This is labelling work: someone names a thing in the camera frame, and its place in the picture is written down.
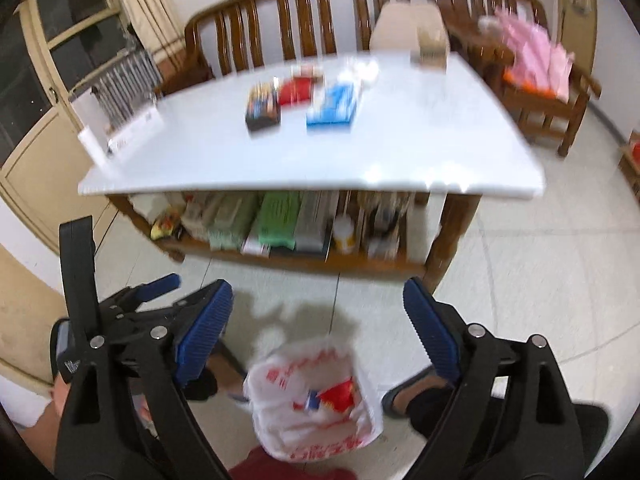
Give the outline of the person's left hand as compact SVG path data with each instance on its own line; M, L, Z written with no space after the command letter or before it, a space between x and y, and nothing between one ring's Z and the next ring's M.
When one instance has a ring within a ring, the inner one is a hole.
M70 385L64 382L61 374L57 374L51 390L51 402L35 425L22 431L23 441L50 472L54 471L58 430L69 392Z

